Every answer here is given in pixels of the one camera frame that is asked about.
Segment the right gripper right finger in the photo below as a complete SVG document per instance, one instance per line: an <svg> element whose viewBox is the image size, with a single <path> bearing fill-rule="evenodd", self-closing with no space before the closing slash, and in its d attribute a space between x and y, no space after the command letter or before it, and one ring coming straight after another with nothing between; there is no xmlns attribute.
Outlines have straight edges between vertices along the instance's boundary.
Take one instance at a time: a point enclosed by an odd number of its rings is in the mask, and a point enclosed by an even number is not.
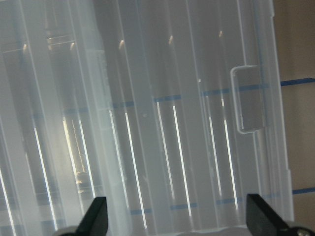
<svg viewBox="0 0 315 236"><path fill-rule="evenodd" d="M246 225L252 236L292 236L288 224L259 194L246 198Z"/></svg>

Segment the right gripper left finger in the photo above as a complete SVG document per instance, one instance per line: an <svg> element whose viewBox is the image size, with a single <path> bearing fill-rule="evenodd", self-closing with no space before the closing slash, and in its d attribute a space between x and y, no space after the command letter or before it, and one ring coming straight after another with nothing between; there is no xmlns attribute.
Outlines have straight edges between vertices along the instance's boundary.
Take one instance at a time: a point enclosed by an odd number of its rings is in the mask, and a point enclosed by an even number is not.
<svg viewBox="0 0 315 236"><path fill-rule="evenodd" d="M106 197L95 197L79 226L76 236L106 236L108 231L108 211Z"/></svg>

